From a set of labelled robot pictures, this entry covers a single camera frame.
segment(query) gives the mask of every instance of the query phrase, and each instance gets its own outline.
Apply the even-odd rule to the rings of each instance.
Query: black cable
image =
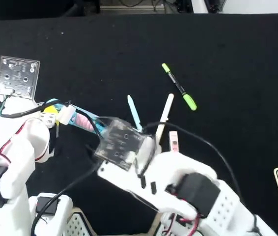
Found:
[[[249,233],[256,233],[259,236],[263,236],[262,233],[260,232],[259,227],[257,226],[257,216],[255,214],[253,215],[253,227],[252,230],[249,231]]]
[[[40,219],[43,220],[47,224],[47,221],[45,219],[43,219],[42,217]]]
[[[126,3],[123,2],[123,0],[118,0],[120,2],[120,4],[122,4],[123,6],[126,6],[126,7],[134,7],[134,6],[138,6],[139,4],[141,4],[143,2],[143,0],[139,0],[139,2],[137,2],[136,4],[134,5],[127,5]]]
[[[43,106],[44,104],[46,104],[46,101],[45,101],[45,102],[43,102],[43,103],[41,104],[41,106]],[[41,112],[44,112],[44,109],[43,109],[43,110],[41,110]]]
[[[174,6],[175,4],[171,3],[171,2],[168,2],[167,0],[164,0],[164,2],[168,5],[168,7],[170,8],[170,10],[175,13],[174,9],[172,6]]]
[[[166,1],[165,1],[165,0],[163,0],[164,13],[165,13],[165,14],[167,14],[167,8],[166,8],[165,4],[166,4]]]
[[[158,4],[160,3],[161,0],[158,0],[155,5],[153,4],[153,1],[155,1],[155,0],[151,0],[151,5],[153,7],[153,11],[157,11],[156,7],[158,6]]]
[[[149,123],[147,124],[145,127],[143,127],[142,131],[146,130],[147,128],[149,127],[155,127],[155,126],[158,126],[159,124],[163,124],[163,125],[167,125],[167,126],[171,126],[171,127],[174,127],[176,129],[178,129],[179,131],[185,133],[185,134],[188,134],[204,143],[206,143],[207,145],[209,145],[218,155],[219,157],[222,159],[222,161],[224,162],[225,166],[227,167],[230,175],[231,175],[231,178],[232,178],[232,181],[233,181],[233,184],[235,186],[235,189],[236,189],[236,192],[237,192],[237,195],[239,196],[240,200],[242,201],[243,203],[243,196],[242,196],[242,193],[241,193],[241,190],[240,190],[240,187],[239,187],[239,184],[238,184],[238,181],[234,175],[234,172],[231,168],[231,166],[229,165],[228,161],[225,159],[225,157],[220,153],[220,151],[212,144],[210,143],[209,141],[205,140],[204,138],[198,136],[197,134],[194,134],[186,129],[183,129],[181,127],[179,127],[178,125],[176,124],[172,124],[172,123],[169,123],[169,122],[153,122],[153,123]]]
[[[38,106],[38,107],[35,107],[31,110],[28,110],[28,111],[25,111],[25,112],[20,112],[20,113],[14,113],[14,114],[2,114],[0,112],[0,116],[1,117],[4,117],[4,118],[19,118],[19,117],[24,117],[24,116],[27,116],[27,115],[30,115],[30,114],[33,114],[33,113],[36,113],[36,112],[39,112],[41,110],[44,110],[45,108],[49,107],[49,106],[52,106],[52,105],[55,105],[55,104],[62,104],[62,105],[68,105],[68,103],[63,103],[61,102],[60,100],[53,100],[51,102],[47,102],[41,106]]]
[[[143,175],[147,171],[147,169],[148,169],[148,167],[149,167],[153,157],[155,156],[155,152],[157,150],[157,139],[156,139],[155,136],[153,136],[153,143],[154,143],[153,151],[151,151],[150,156],[149,156],[147,162],[145,163],[143,169],[141,170],[141,173],[137,174],[138,178],[142,178],[143,177]]]
[[[103,161],[98,161],[97,164],[95,164],[90,170],[88,170],[86,173],[84,173],[82,176],[77,178],[75,181],[73,181],[71,184],[69,184],[67,187],[65,187],[63,190],[61,190],[59,193],[57,193],[54,197],[52,197],[44,206],[43,208],[38,212],[36,215],[32,227],[31,227],[31,236],[35,236],[35,227],[39,219],[42,217],[44,212],[46,211],[47,208],[50,207],[51,204],[53,204],[64,192],[68,191],[70,188],[74,187],[76,184],[84,180],[85,178],[89,177],[93,172],[95,172],[100,165],[102,164]]]

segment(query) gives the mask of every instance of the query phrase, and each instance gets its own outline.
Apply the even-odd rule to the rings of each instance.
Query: light blue pen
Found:
[[[129,104],[129,107],[130,107],[130,111],[131,111],[131,114],[133,115],[133,118],[134,118],[134,121],[135,121],[137,130],[138,130],[139,132],[141,132],[141,131],[142,131],[142,126],[141,126],[141,124],[140,124],[139,115],[138,115],[138,112],[137,112],[137,110],[136,110],[134,101],[133,101],[133,99],[131,98],[130,95],[127,96],[127,100],[128,100],[128,104]]]

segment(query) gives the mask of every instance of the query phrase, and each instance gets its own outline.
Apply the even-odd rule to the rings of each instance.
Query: robotic arm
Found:
[[[36,108],[31,92],[36,82],[31,89],[22,90],[20,84],[7,83],[7,75],[14,81],[31,81],[30,73],[38,73],[39,62],[2,57],[1,66],[0,101],[5,109],[0,115]],[[224,181],[217,179],[211,167],[180,153],[161,153],[154,136],[138,132],[123,120],[112,119],[106,127],[96,120],[96,115],[79,107],[58,103],[18,118],[0,116],[0,235],[30,235],[40,200],[54,196],[42,193],[28,199],[26,181],[35,170],[35,162],[45,162],[54,155],[51,140],[58,136],[59,123],[103,135],[95,151],[105,160],[98,176],[163,212],[160,235],[276,235],[247,210]],[[52,214],[45,214],[38,222],[37,236],[60,236],[64,232],[73,202],[61,195],[54,207]]]

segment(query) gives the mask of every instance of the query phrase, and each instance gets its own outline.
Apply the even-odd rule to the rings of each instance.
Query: white robotic arm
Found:
[[[148,161],[147,153],[152,150],[153,140],[146,137],[137,152],[137,166]],[[118,151],[118,147],[114,147],[114,157],[110,157],[110,152],[111,150],[107,152],[100,146],[95,154],[100,153],[109,160],[115,158],[121,151]],[[276,235],[259,216],[249,212],[237,194],[224,181],[217,179],[217,174],[211,167],[190,157],[178,152],[157,154],[142,177],[138,177],[136,165],[125,170],[115,162],[116,159],[113,163],[104,162],[98,170],[98,175],[130,192],[157,211],[166,212],[162,217],[162,225],[165,227],[163,230],[166,233],[188,236],[191,232],[189,228],[200,217],[197,231],[203,236]],[[178,216],[174,222],[169,220],[172,213]],[[188,223],[180,222],[181,218]]]
[[[35,107],[34,101],[10,97],[4,112],[14,114]],[[0,235],[29,235],[38,197],[28,199],[26,181],[35,170],[35,162],[45,162],[54,155],[48,126],[52,128],[55,122],[53,114],[46,119],[40,112],[14,119],[0,117]],[[65,195],[61,199],[55,215],[48,216],[48,225],[38,227],[38,235],[56,236],[64,230],[73,203]]]

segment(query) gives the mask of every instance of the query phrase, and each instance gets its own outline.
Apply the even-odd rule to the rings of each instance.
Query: red wire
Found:
[[[180,222],[182,222],[182,223],[189,223],[189,222],[192,222],[192,220],[188,220],[188,219],[180,219]]]
[[[2,154],[1,152],[0,152],[0,156],[6,159],[9,163],[11,163],[10,159],[6,155]]]
[[[196,219],[195,219],[195,222],[194,222],[194,227],[193,229],[190,231],[190,233],[188,234],[188,236],[192,236],[196,233],[197,229],[198,229],[198,226],[199,226],[199,221],[200,221],[200,215],[198,214]]]
[[[21,130],[23,129],[23,127],[25,126],[25,123],[23,123],[23,125],[21,125],[21,127],[17,130],[17,132],[15,134],[19,134],[21,132]],[[0,153],[3,152],[3,150],[5,149],[5,147],[7,147],[8,144],[11,143],[11,139],[9,139],[1,148],[0,148]]]
[[[35,158],[35,161],[38,161],[38,160],[40,160],[44,155],[45,155],[45,153],[46,153],[46,151],[47,151],[47,149],[45,149],[45,151],[44,151],[44,153],[40,156],[40,157],[38,157],[38,158]]]
[[[172,229],[172,226],[173,226],[173,223],[174,223],[174,219],[175,219],[175,214],[173,215],[172,221],[170,222],[170,225],[169,225],[168,229],[162,231],[163,234],[164,233],[167,234]]]

